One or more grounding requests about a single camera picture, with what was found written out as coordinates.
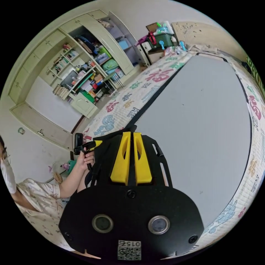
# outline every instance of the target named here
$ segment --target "screw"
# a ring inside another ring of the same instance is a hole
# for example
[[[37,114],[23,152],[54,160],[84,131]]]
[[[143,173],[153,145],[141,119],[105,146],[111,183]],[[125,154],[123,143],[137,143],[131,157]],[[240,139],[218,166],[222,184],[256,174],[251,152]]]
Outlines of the screw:
[[[64,234],[68,238],[69,241],[73,240],[72,236],[68,232],[65,232]]]
[[[127,196],[128,196],[128,198],[133,199],[136,197],[136,192],[134,190],[129,190],[127,192]]]
[[[194,242],[196,242],[198,239],[198,236],[197,235],[193,235],[192,237],[190,237],[189,239],[189,243],[190,244],[193,244]]]

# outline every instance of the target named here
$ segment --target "black bed edge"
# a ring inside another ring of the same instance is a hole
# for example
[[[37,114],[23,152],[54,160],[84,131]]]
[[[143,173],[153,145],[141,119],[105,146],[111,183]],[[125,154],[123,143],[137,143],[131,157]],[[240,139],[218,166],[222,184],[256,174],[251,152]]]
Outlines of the black bed edge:
[[[130,120],[130,122],[126,125],[125,128],[128,128],[134,125],[139,118],[147,111],[147,109],[153,104],[153,102],[157,99],[157,97],[162,93],[162,91],[166,88],[166,86],[172,81],[172,79],[176,76],[176,74],[184,67],[180,67],[152,96],[152,98],[139,110],[139,112]]]

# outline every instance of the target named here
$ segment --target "red strap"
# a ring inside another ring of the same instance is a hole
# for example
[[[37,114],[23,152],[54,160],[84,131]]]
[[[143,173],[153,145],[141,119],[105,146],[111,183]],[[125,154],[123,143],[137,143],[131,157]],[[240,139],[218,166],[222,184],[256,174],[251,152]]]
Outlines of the red strap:
[[[148,37],[149,37],[149,40],[151,41],[151,43],[152,43],[153,45],[156,45],[156,44],[157,44],[157,41],[156,41],[156,39],[155,39],[155,36],[154,36],[154,34],[153,34],[152,32],[149,32],[149,33],[148,33]]]

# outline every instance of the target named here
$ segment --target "hair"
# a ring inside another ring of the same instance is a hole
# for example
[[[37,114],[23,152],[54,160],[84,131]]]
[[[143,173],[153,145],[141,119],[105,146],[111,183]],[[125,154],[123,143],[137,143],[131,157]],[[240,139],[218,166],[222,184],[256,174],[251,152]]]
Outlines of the hair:
[[[6,150],[6,147],[5,147],[5,143],[4,143],[4,140],[3,140],[3,138],[1,137],[1,135],[0,135],[0,144],[3,146],[4,151],[5,151],[5,150]]]

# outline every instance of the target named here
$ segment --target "camera lens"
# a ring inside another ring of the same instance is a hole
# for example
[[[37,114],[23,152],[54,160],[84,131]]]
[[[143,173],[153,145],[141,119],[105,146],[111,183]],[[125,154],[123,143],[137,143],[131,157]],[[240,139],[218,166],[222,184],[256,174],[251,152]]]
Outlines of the camera lens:
[[[99,233],[108,233],[113,228],[113,221],[109,216],[99,214],[93,218],[92,226]]]
[[[169,229],[170,222],[165,216],[153,217],[148,223],[148,229],[155,235],[164,234]]]

